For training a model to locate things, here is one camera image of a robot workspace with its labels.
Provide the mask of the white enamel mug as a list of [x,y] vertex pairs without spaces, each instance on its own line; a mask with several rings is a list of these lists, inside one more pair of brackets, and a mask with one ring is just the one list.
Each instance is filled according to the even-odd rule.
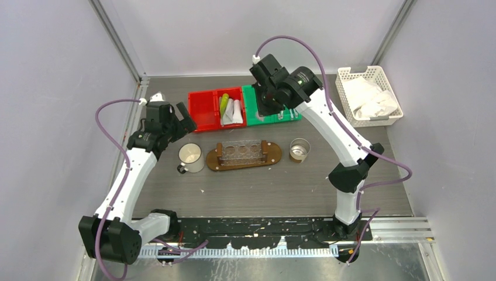
[[198,173],[205,166],[204,153],[196,143],[186,143],[178,151],[180,164],[177,171],[180,174]]

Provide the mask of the white toothpaste tube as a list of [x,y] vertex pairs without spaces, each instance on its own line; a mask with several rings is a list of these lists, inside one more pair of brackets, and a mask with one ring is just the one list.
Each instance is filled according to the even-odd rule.
[[243,123],[243,116],[242,116],[240,100],[234,100],[233,101],[232,122],[234,124],[242,124]]

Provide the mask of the grey toothpaste tube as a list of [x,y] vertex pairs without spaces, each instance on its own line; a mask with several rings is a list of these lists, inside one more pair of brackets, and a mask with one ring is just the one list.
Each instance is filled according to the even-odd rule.
[[233,115],[233,100],[230,98],[225,114],[221,119],[221,125],[226,126],[233,124],[232,115]]

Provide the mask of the lime green toothpaste tube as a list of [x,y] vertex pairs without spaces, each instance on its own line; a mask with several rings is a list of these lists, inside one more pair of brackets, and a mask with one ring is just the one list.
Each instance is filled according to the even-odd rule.
[[227,106],[228,106],[228,102],[229,102],[229,94],[228,93],[223,93],[220,96],[220,100],[219,100],[219,113],[220,113],[220,117],[221,118],[225,114],[225,111],[226,111]]

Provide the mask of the shiny metal cup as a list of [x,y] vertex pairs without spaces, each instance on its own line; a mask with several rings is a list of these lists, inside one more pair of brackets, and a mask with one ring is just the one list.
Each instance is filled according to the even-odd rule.
[[306,139],[296,138],[290,143],[290,160],[295,163],[302,163],[310,151],[311,145]]

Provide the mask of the brown oval wooden tray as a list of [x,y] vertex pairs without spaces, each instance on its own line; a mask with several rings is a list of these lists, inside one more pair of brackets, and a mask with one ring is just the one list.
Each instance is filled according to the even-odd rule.
[[267,140],[238,140],[219,142],[206,155],[206,165],[215,172],[277,164],[282,149]]

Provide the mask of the clear acrylic wooden rack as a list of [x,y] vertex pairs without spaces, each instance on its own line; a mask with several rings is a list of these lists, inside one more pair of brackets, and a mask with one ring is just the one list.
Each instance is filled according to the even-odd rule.
[[261,164],[267,161],[267,152],[261,140],[236,140],[217,144],[216,157],[222,166]]

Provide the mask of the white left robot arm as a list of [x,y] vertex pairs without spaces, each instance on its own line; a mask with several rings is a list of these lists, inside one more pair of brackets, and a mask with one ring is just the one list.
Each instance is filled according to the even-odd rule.
[[143,245],[160,237],[173,242],[180,233],[176,212],[155,209],[132,220],[143,185],[169,144],[197,129],[183,102],[171,105],[162,93],[137,101],[146,110],[144,121],[118,149],[125,161],[112,187],[94,215],[79,222],[87,254],[98,261],[133,264]]

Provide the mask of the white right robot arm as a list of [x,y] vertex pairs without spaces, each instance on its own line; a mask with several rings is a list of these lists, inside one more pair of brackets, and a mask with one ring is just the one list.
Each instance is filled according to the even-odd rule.
[[296,109],[338,156],[339,164],[329,174],[337,194],[332,226],[339,239],[349,240],[357,233],[361,218],[357,207],[359,190],[378,159],[374,154],[383,154],[383,146],[361,137],[346,118],[332,108],[322,82],[309,68],[301,66],[289,73],[272,54],[263,58],[253,56],[252,63],[250,72],[256,80],[253,88],[259,115]]

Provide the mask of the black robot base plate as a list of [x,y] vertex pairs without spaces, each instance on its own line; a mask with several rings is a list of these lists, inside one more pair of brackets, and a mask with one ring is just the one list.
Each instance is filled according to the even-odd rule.
[[364,220],[349,227],[332,217],[227,217],[180,218],[166,234],[164,242],[179,242],[196,248],[204,241],[208,249],[273,249],[283,242],[288,249],[320,249],[335,242],[355,244],[372,236]]

